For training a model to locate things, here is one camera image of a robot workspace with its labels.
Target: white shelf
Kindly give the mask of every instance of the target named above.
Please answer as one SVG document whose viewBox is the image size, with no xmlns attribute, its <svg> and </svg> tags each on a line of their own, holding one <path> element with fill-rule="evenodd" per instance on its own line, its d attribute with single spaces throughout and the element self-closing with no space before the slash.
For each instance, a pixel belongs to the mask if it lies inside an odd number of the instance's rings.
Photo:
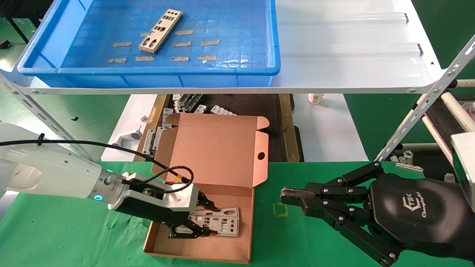
<svg viewBox="0 0 475 267">
<path fill-rule="evenodd" d="M 59 95 L 407 93 L 413 87 L 426 93 L 443 74 L 411 0 L 276 0 L 276 9 L 282 67 L 271 87 L 50 88 L 36 78 L 17 84 L 27 87 L 20 87 L 25 94 Z"/>
</svg>

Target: green floor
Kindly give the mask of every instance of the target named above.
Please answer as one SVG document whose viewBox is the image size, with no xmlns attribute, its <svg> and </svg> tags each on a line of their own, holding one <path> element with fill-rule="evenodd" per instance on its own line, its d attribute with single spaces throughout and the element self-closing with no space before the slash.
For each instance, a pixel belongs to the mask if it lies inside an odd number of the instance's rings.
<svg viewBox="0 0 475 267">
<path fill-rule="evenodd" d="M 475 1 L 473 0 L 413 0 L 442 68 L 447 67 L 471 38 L 474 32 Z M 31 24 L 19 23 L 30 37 Z M 0 38 L 22 43 L 22 39 L 8 23 L 0 20 Z M 0 50 L 0 68 L 9 70 L 25 45 Z M 457 77 L 475 78 L 475 61 Z M 128 95 L 48 95 L 35 99 L 77 139 L 106 142 L 127 103 Z M 396 127 L 414 105 L 419 95 L 345 95 L 363 147 L 369 159 L 385 145 Z M 70 118 L 78 116 L 73 122 Z M 5 122 L 37 123 L 38 120 L 5 90 L 0 90 L 0 120 Z M 432 137 L 419 122 L 403 143 L 431 143 Z M 100 148 L 91 148 L 94 157 Z"/>
</svg>

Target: yellow tape mark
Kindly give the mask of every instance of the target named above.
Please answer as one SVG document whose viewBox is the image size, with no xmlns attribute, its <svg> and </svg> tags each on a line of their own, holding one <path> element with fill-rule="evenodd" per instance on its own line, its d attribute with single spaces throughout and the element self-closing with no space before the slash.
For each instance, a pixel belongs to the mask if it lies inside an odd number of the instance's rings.
<svg viewBox="0 0 475 267">
<path fill-rule="evenodd" d="M 281 213 L 281 214 L 277 214 L 277 208 L 276 206 L 283 206 L 285 208 L 285 213 Z M 287 208 L 287 205 L 279 202 L 279 203 L 275 203 L 275 204 L 272 204 L 272 213 L 277 216 L 277 217 L 281 217 L 281 218 L 286 218 L 286 217 L 289 217 L 289 210 Z"/>
<path fill-rule="evenodd" d="M 175 177 L 175 180 L 173 180 L 173 182 L 174 182 L 174 183 L 178 183 L 178 182 L 181 181 L 181 178 L 182 178 L 182 176 L 178 174 L 178 175 Z"/>
</svg>

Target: printed logo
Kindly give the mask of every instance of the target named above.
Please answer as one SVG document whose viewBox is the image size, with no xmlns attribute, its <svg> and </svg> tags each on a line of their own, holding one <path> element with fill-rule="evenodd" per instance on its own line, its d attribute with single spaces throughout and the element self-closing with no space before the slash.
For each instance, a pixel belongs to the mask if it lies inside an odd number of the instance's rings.
<svg viewBox="0 0 475 267">
<path fill-rule="evenodd" d="M 410 209 L 411 211 L 420 209 L 419 198 L 413 198 L 412 194 L 406 194 L 405 197 L 402 197 L 402 201 L 404 202 L 404 207 Z"/>
<path fill-rule="evenodd" d="M 408 208 L 411 211 L 415 211 L 417 209 L 422 208 L 421 216 L 423 218 L 427 217 L 426 203 L 424 202 L 424 198 L 419 192 L 416 192 L 415 196 L 412 196 L 412 194 L 406 194 L 402 197 L 402 202 L 404 203 L 404 207 Z"/>
</svg>

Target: shelf support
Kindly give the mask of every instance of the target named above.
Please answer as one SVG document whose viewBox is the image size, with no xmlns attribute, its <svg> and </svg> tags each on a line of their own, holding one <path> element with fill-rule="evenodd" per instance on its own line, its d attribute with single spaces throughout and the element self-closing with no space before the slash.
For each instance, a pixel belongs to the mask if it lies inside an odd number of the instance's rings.
<svg viewBox="0 0 475 267">
<path fill-rule="evenodd" d="M 14 98 L 25 106 L 33 115 L 41 120 L 49 129 L 64 140 L 74 140 L 65 128 L 63 128 L 46 110 L 44 110 L 38 102 L 29 95 L 25 95 L 17 86 L 10 82 L 4 75 L 0 73 L 0 85 L 5 88 Z M 91 154 L 80 144 L 68 144 L 74 152 L 81 157 L 94 161 Z"/>
<path fill-rule="evenodd" d="M 396 132 L 386 143 L 381 152 L 376 156 L 375 161 L 385 160 L 389 154 L 402 142 L 402 139 L 416 125 L 416 122 L 422 118 L 424 113 L 432 106 L 437 98 L 439 98 L 449 84 L 457 77 L 462 69 L 475 56 L 475 35 L 465 45 L 464 49 L 458 54 L 455 60 L 450 64 L 443 76 L 432 86 L 429 92 L 418 101 L 418 104 L 406 116 L 404 121 L 399 125 Z"/>
</svg>

